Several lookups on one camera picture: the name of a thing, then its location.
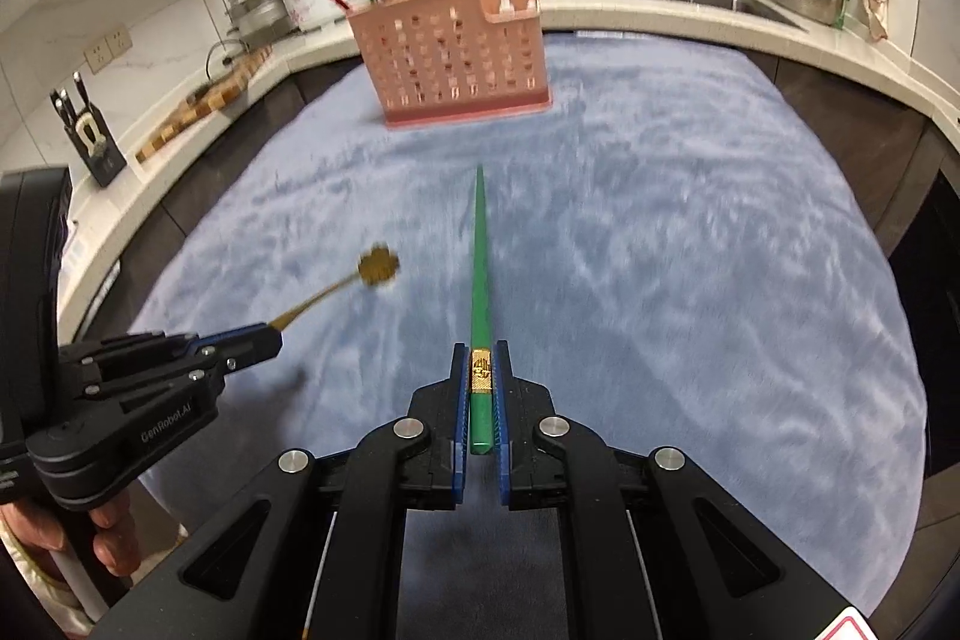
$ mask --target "pink basket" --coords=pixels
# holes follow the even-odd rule
[[[387,0],[347,15],[387,125],[545,109],[539,0]]]

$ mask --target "human hand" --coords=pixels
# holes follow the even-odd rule
[[[37,566],[46,575],[61,579],[50,552],[65,550],[67,539],[56,516],[29,499],[0,504],[0,515]],[[90,519],[99,528],[93,538],[93,552],[98,560],[112,575],[131,575],[141,559],[128,492],[122,491],[107,504],[90,510]]]

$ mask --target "light blue blanket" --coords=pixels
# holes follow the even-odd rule
[[[352,448],[445,377],[469,340],[482,163],[493,330],[517,376],[611,446],[683,448],[871,612],[917,517],[925,396],[843,176],[740,53],[565,35],[547,63],[549,112],[402,132],[359,68],[265,146],[134,328],[268,320],[373,242],[400,276],[296,321],[147,486],[195,527],[283,449]],[[552,516],[498,511],[488,466],[470,465],[464,509],[412,515],[399,637],[563,636]]]

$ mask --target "electrical outlet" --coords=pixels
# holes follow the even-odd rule
[[[107,66],[107,64],[113,60],[107,38],[104,37],[90,44],[90,46],[83,51],[83,57],[85,57],[86,61],[90,64],[90,71],[94,74],[102,70],[104,66]]]
[[[133,47],[133,40],[130,38],[130,32],[126,25],[120,25],[107,34],[107,45],[110,48],[110,54],[114,58],[119,58],[128,49]]]

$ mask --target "wooden cutting board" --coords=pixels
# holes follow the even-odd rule
[[[270,57],[271,47],[261,47],[253,52],[242,55],[233,62],[233,68],[230,73],[219,79],[210,86],[198,100],[193,103],[188,102],[186,98],[176,105],[165,121],[160,124],[154,135],[136,153],[136,160],[144,163],[148,158],[157,154],[157,150],[170,143],[181,133],[201,121],[205,116],[223,109],[230,102],[237,100],[247,90],[248,84],[254,74],[264,61]]]

